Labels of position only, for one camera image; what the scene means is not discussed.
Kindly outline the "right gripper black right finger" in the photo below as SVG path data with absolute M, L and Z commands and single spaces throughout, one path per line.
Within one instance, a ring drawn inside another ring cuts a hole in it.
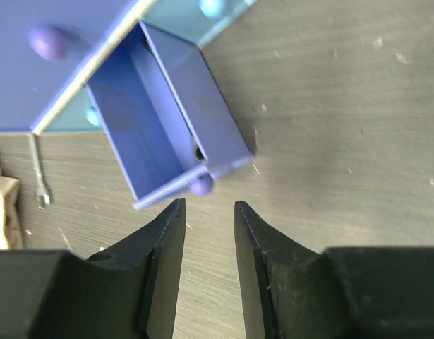
M 234 205 L 248 338 L 434 338 L 434 246 L 320 253 Z

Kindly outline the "silver ratchet combination wrench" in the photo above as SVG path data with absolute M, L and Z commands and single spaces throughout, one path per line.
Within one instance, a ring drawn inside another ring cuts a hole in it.
M 196 140 L 193 141 L 193 157 L 199 163 L 206 163 L 207 162 L 207 160 L 206 160 L 205 156 L 203 155 Z

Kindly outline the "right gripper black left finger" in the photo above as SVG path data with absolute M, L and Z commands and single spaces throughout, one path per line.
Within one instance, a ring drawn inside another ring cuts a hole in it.
M 87 259 L 0 251 L 0 338 L 170 338 L 186 202 Z

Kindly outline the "light blue drawer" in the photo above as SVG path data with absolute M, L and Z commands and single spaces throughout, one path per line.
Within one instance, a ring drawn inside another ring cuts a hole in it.
M 42 132 L 99 130 L 102 130 L 99 114 L 86 88 L 81 88 Z
M 216 38 L 255 0 L 154 1 L 143 20 L 200 47 Z

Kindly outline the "wide purple drawer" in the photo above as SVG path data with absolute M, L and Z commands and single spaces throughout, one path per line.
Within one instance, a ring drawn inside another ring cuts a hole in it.
M 134 1 L 0 1 L 0 132 L 31 131 Z

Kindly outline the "cream drawer cabinet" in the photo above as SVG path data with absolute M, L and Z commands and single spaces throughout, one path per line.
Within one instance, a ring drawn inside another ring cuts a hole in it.
M 80 60 L 59 94 L 32 124 L 30 127 L 32 133 L 39 135 L 51 124 L 154 2 L 154 0 L 130 1 L 123 8 L 104 31 L 103 37 L 99 38 L 93 44 L 92 49 Z

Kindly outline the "silver end wrench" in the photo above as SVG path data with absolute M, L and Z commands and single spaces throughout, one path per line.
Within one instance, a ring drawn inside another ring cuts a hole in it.
M 28 135 L 28 143 L 30 147 L 30 154 L 32 158 L 32 167 L 35 173 L 36 178 L 36 197 L 39 204 L 39 208 L 44 209 L 45 207 L 49 206 L 51 204 L 51 196 L 49 189 L 47 188 L 41 161 L 40 161 L 40 154 L 39 154 L 39 147 L 37 142 L 37 135 L 34 133 L 30 133 Z

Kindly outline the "small purple drawer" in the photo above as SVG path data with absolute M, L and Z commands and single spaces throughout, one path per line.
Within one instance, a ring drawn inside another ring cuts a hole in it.
M 145 22 L 86 86 L 138 210 L 253 157 L 198 47 Z

